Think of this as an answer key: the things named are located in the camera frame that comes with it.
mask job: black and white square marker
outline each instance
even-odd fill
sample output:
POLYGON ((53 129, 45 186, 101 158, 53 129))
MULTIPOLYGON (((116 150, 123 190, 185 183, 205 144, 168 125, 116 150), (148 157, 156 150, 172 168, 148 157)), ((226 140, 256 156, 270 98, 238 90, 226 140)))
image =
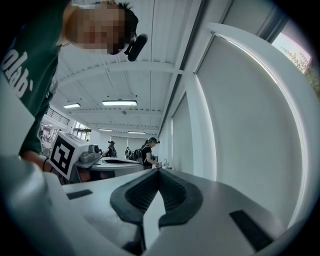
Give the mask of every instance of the black and white square marker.
POLYGON ((72 145, 58 136, 53 146, 50 160, 60 171, 67 175, 74 151, 75 148, 72 145))

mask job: white cube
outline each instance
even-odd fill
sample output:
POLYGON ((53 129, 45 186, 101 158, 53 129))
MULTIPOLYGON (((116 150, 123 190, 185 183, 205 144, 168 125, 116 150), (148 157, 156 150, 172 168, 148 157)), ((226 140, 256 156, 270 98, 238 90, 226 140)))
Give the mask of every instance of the white cube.
POLYGON ((58 131, 52 143, 48 161, 67 180, 75 162, 83 152, 89 150, 89 143, 71 133, 58 131))

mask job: curved white arch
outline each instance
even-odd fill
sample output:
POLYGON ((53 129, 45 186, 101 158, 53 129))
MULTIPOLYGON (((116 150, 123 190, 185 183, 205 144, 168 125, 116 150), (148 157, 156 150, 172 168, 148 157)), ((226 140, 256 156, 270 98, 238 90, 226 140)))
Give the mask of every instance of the curved white arch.
POLYGON ((236 45, 257 61, 275 81, 290 107, 298 130, 302 155, 301 185, 289 222, 290 227, 308 217, 319 192, 319 101, 304 75, 267 41, 244 30, 218 23, 210 22, 206 29, 236 45))

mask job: black equipment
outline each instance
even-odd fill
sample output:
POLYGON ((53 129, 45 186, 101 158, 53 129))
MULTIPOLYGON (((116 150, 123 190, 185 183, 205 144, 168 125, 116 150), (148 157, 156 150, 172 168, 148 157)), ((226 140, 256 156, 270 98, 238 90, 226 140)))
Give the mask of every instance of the black equipment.
POLYGON ((136 38, 136 40, 131 40, 130 45, 124 52, 125 55, 128 55, 128 60, 130 62, 134 62, 137 59, 139 53, 141 52, 147 41, 148 36, 146 34, 141 34, 136 38))

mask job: white ceiling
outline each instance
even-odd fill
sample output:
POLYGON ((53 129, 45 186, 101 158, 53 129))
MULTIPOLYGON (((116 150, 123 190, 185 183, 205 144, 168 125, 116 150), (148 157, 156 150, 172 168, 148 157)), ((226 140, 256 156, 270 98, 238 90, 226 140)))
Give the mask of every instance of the white ceiling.
MULTIPOLYGON (((96 0, 75 0, 76 4, 96 0)), ((127 56, 88 53, 68 45, 61 48, 59 88, 52 104, 79 103, 69 109, 75 120, 91 128, 157 135, 184 57, 201 0, 131 0, 139 19, 137 34, 148 41, 135 62, 127 56), (109 108, 104 100, 137 100, 137 108, 109 108)))

